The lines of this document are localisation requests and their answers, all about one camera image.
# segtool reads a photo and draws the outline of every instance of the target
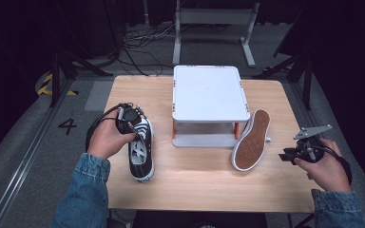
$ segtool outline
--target wooden table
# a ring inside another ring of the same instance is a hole
[[[312,213],[310,190],[318,188],[306,172],[279,158],[295,145],[299,127],[282,85],[242,80],[251,113],[269,112],[264,154],[255,168],[240,172],[231,164],[232,148],[177,148],[172,144],[172,77],[118,76],[106,109],[118,103],[139,104],[152,122],[155,174],[134,181],[127,145],[111,157],[107,182],[109,208],[190,211]]]

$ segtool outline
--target brown rubber sole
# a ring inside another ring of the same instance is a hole
[[[249,132],[244,132],[242,140],[236,146],[234,157],[235,165],[241,170],[249,170],[257,164],[265,146],[265,136],[268,130],[270,117],[265,110],[254,113],[254,122]]]

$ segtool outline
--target white platform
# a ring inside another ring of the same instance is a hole
[[[233,66],[175,66],[176,146],[233,147],[234,123],[250,118],[239,71]]]

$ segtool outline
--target hand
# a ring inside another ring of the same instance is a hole
[[[322,144],[333,149],[341,156],[336,142],[321,139]],[[302,159],[295,159],[295,163],[311,174],[314,181],[325,191],[330,192],[351,192],[352,188],[348,182],[345,170],[334,156],[324,153],[324,156],[317,163],[309,163]]]
[[[117,118],[120,109],[108,113],[105,118]],[[107,160],[109,157],[118,153],[127,143],[135,139],[135,133],[121,134],[115,126],[115,120],[103,120],[94,130],[90,138],[90,144],[87,150],[88,154]]]

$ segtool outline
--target denim sleeve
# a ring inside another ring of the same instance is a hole
[[[106,227],[109,161],[82,154],[50,227]]]
[[[355,192],[312,190],[316,227],[365,227]]]

